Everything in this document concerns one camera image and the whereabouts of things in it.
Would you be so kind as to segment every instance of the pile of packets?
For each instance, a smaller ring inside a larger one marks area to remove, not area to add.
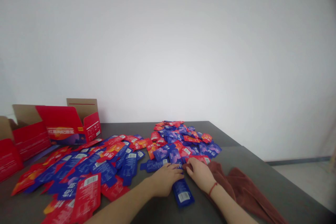
[[[71,149],[66,146],[53,152],[44,163],[34,164],[24,173],[12,192],[32,193],[43,186],[52,194],[42,223],[84,223],[100,205],[102,193],[110,201],[129,191],[137,174],[138,161],[150,157],[140,170],[155,172],[165,163],[178,163],[179,168],[190,157],[208,164],[222,150],[209,134],[196,132],[183,121],[163,121],[155,125],[151,138],[140,135],[114,135],[96,139]],[[184,179],[173,185],[179,207],[190,205],[194,198]]]

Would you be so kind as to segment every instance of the hand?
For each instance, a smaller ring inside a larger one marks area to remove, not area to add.
[[[188,175],[195,181],[202,191],[209,194],[211,188],[216,183],[209,167],[194,157],[188,160],[188,164],[191,164],[192,169],[194,170],[192,171],[187,167]]]
[[[176,169],[177,167],[179,167],[179,164],[167,163],[151,177],[144,180],[153,197],[167,197],[172,190],[173,184],[177,180],[184,178],[183,170]]]

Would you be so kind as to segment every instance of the baseboard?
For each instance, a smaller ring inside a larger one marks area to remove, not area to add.
[[[266,162],[270,166],[278,166],[278,165],[292,165],[292,164],[298,164],[298,163],[313,163],[313,162],[323,162],[323,161],[329,161],[331,156],[325,156],[325,157],[311,157],[306,159],[289,159],[289,160],[280,160],[280,161],[269,161]]]

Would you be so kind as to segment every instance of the red string bracelet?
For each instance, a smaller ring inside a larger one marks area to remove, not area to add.
[[[211,187],[211,190],[210,190],[210,192],[209,192],[209,197],[211,196],[211,192],[212,192],[213,188],[214,188],[216,185],[218,185],[217,182]]]

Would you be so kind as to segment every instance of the open box flap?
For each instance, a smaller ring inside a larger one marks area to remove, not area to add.
[[[9,120],[5,116],[0,116],[0,140],[10,138],[14,142]]]
[[[98,112],[97,99],[67,98],[69,107],[75,107],[80,120],[84,123],[84,118]]]
[[[35,106],[36,105],[13,104],[14,114],[20,128],[42,121]]]

